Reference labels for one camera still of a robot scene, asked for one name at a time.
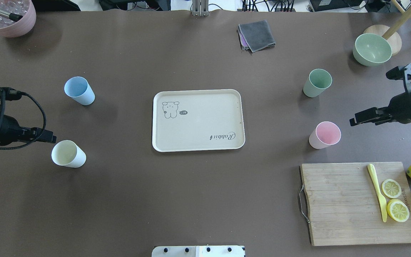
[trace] gray cloth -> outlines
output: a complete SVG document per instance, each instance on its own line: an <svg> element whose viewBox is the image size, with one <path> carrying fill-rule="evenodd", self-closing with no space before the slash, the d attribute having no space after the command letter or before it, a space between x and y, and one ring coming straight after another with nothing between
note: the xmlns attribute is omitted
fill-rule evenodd
<svg viewBox="0 0 411 257"><path fill-rule="evenodd" d="M245 47L242 44L246 50L249 48L252 52L256 52L275 45L275 39L266 20L239 24L238 27L240 34L248 45L248 47Z"/></svg>

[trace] pink cup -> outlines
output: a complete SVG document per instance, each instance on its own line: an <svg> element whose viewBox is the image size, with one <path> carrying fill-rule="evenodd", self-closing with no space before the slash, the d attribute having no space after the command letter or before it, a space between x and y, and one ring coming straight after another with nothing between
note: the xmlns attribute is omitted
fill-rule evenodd
<svg viewBox="0 0 411 257"><path fill-rule="evenodd" d="M309 137L309 143L313 148L322 149L335 145L340 141L339 127L329 121L320 122Z"/></svg>
<svg viewBox="0 0 411 257"><path fill-rule="evenodd" d="M34 27L34 23L36 23L36 10L34 9L34 5L31 0L29 0L29 2L30 6L28 7L28 11L23 15L23 18L12 25L0 28L1 36L17 37L23 36L31 31Z"/></svg>

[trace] cutting board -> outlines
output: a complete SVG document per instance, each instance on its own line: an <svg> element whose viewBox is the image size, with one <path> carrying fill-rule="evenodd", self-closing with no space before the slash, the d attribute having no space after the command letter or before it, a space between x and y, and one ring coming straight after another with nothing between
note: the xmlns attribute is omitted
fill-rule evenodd
<svg viewBox="0 0 411 257"><path fill-rule="evenodd" d="M394 179L410 210L406 222L384 223L369 163L302 164L310 241L314 246L411 243L411 192L401 162L373 162L381 183Z"/></svg>

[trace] brown table surface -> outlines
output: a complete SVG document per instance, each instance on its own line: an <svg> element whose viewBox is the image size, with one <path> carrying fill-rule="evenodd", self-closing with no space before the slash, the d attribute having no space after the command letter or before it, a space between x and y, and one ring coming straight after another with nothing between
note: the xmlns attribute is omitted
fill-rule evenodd
<svg viewBox="0 0 411 257"><path fill-rule="evenodd" d="M387 106L404 91L385 72L411 63L411 20L401 52L365 67L354 40L399 14L189 11L38 13L29 34L0 36L0 86L34 96L47 129L87 154L78 169L55 165L54 145L0 151L0 256L150 256L154 246L244 245L248 257L411 256L411 244L313 247L299 212L302 163L411 164L411 124L350 127L356 112ZM237 27L266 19L277 42L250 54ZM328 70L332 86L302 93L308 73ZM87 78L96 101L64 94ZM152 104L160 91L240 92L246 143L238 150L159 153ZM41 126L25 98L6 114ZM335 122L341 141L315 150L308 136Z"/></svg>

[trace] knife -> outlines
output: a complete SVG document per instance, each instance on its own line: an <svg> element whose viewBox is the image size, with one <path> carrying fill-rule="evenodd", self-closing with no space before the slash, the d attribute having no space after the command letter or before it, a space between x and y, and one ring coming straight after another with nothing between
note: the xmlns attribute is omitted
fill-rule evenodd
<svg viewBox="0 0 411 257"><path fill-rule="evenodd" d="M386 212L386 198L380 192L375 166L371 163L367 165L367 169L369 170L370 178L372 179L375 191L377 192L378 202L380 204L381 219L383 222L386 222L386 218L388 218L388 213Z"/></svg>

